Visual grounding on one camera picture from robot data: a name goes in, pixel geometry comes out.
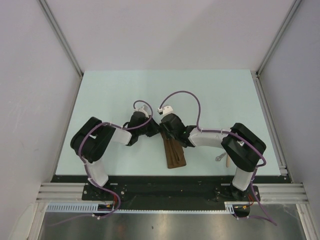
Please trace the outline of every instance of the white wall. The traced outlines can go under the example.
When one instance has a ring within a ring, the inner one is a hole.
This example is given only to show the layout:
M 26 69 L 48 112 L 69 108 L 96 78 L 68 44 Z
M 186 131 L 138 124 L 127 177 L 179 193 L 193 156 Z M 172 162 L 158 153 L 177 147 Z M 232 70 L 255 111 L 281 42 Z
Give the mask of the white wall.
M 0 239 L 52 171 L 79 78 L 35 0 L 0 2 Z
M 257 70 L 293 0 L 48 0 L 84 70 Z
M 305 0 L 270 62 L 262 86 L 289 170 L 303 182 L 320 223 L 320 1 Z

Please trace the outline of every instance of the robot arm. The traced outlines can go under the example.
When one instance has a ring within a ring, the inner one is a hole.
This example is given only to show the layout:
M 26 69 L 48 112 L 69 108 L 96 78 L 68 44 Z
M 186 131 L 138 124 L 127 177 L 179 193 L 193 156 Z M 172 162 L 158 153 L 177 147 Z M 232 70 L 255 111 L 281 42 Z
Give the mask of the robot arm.
M 91 117 L 74 135 L 70 145 L 75 154 L 79 155 L 79 148 L 86 135 L 94 127 L 101 125 L 86 139 L 81 150 L 89 180 L 93 179 L 101 187 L 107 183 L 109 177 L 105 171 L 101 157 L 110 142 L 132 146 L 138 141 L 139 136 L 147 135 L 148 137 L 152 137 L 159 132 L 159 125 L 153 119 L 143 127 L 135 128 L 144 124 L 150 118 L 147 108 L 144 105 L 134 111 L 130 121 L 125 123 L 128 128 L 114 127 L 109 124 L 101 125 L 101 120 Z
M 237 166 L 232 180 L 232 195 L 241 200 L 247 190 L 260 157 L 243 141 L 225 132 L 232 132 L 252 144 L 261 154 L 266 150 L 265 143 L 260 140 L 242 123 L 236 123 L 229 129 L 212 129 L 211 132 L 201 132 L 195 125 L 185 126 L 181 119 L 173 113 L 170 106 L 158 109 L 164 115 L 160 127 L 168 138 L 174 138 L 183 147 L 209 146 L 225 149 Z

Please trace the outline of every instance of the brown glove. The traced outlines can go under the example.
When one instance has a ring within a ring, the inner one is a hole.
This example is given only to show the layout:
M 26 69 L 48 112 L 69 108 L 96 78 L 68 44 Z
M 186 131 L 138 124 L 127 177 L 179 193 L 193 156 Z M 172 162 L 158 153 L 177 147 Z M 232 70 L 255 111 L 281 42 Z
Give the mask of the brown glove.
M 179 168 L 187 165 L 185 154 L 180 143 L 173 138 L 167 139 L 164 132 L 161 132 L 164 143 L 164 150 L 166 156 L 166 164 L 168 169 Z

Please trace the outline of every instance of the metal floor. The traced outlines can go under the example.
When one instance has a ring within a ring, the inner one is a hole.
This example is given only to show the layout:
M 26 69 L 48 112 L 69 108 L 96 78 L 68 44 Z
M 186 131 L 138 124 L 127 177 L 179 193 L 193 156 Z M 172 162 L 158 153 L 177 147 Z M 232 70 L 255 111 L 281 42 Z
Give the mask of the metal floor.
M 39 240 L 305 240 L 295 204 L 265 206 L 278 223 L 236 220 L 230 214 L 118 213 L 96 220 L 81 217 L 48 226 L 78 213 L 47 212 Z M 251 215 L 261 215 L 258 205 Z

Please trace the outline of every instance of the white connector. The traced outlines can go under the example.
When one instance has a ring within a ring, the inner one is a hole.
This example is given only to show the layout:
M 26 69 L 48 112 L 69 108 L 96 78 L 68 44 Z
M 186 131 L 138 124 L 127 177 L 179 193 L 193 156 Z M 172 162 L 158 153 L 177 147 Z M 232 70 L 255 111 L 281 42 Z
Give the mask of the white connector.
M 158 113 L 164 117 L 168 114 L 173 114 L 174 110 L 171 106 L 164 106 L 163 108 L 158 108 Z
M 148 114 L 148 106 L 147 105 L 143 105 L 142 107 L 140 107 L 140 108 L 136 108 L 136 109 L 134 109 L 134 111 L 135 112 L 141 112 L 141 113 L 144 113 L 144 115 L 147 117 L 147 118 L 149 118 L 149 114 Z

